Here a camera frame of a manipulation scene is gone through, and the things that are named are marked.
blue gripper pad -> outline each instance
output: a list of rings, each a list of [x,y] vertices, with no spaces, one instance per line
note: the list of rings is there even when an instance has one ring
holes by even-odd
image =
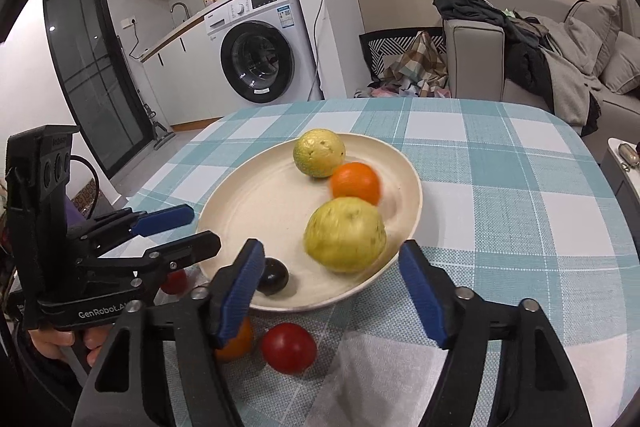
[[[400,247],[398,265],[427,337],[449,349],[456,333],[455,285],[442,268],[431,266],[413,239]]]
[[[146,216],[141,216],[138,222],[132,227],[131,233],[133,235],[148,237],[155,233],[188,225],[193,221],[194,217],[195,213],[188,204],[179,204],[178,206],[172,206],[171,208],[165,208],[164,210],[158,210],[157,212],[146,214]]]
[[[246,316],[251,299],[258,287],[258,282],[260,282],[264,271],[262,243],[255,239],[247,240],[236,261],[229,268],[232,268],[229,274],[233,275],[233,272],[237,270],[238,275],[220,306],[220,325],[216,336],[222,345],[238,334],[242,320]]]

yellow-green citrus fruit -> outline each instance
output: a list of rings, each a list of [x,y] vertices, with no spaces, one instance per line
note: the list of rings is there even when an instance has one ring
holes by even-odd
[[[328,178],[344,160],[344,143],[328,129],[312,129],[293,147],[293,161],[300,172],[314,178]]]
[[[335,198],[306,225],[305,251],[336,272],[359,272],[385,249],[385,225],[378,209],[360,198]]]

faucet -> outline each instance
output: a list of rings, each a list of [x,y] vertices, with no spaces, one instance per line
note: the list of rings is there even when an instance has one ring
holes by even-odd
[[[189,19],[190,18],[189,10],[187,9],[187,5],[185,3],[183,3],[183,2],[174,2],[174,4],[171,6],[171,13],[174,12],[174,8],[176,6],[178,6],[178,4],[184,8],[184,13],[187,16],[187,19]]]

checkered tablecloth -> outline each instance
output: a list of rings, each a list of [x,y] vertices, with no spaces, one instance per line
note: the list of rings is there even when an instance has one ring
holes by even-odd
[[[131,200],[201,212],[212,191],[257,153],[308,129],[366,134],[401,150],[422,181],[415,238],[457,285],[484,299],[537,299],[564,344],[593,425],[609,426],[640,385],[640,266],[622,212],[577,134],[542,110],[468,100],[382,98],[242,110],[202,131]],[[268,208],[256,209],[255,219]],[[183,237],[196,224],[163,233]],[[357,296],[315,312],[255,314],[318,343],[301,377],[259,351],[225,365],[247,426],[415,426],[446,353],[425,336],[397,266]],[[167,349],[177,424],[189,425]],[[488,351],[473,425],[486,425],[499,359]]]

screw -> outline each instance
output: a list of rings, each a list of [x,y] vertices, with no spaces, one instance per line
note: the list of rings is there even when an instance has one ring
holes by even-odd
[[[199,286],[191,291],[191,298],[194,301],[204,299],[209,294],[209,291],[204,286]]]
[[[124,309],[126,309],[127,313],[135,313],[137,311],[140,311],[140,309],[142,309],[142,301],[129,301],[127,305],[124,306]]]
[[[528,312],[537,312],[540,309],[538,302],[533,299],[524,299],[524,301],[522,301],[522,307]]]
[[[458,298],[468,301],[469,299],[472,299],[476,294],[471,288],[467,288],[466,286],[459,286],[458,288],[456,288],[456,295],[458,296]]]

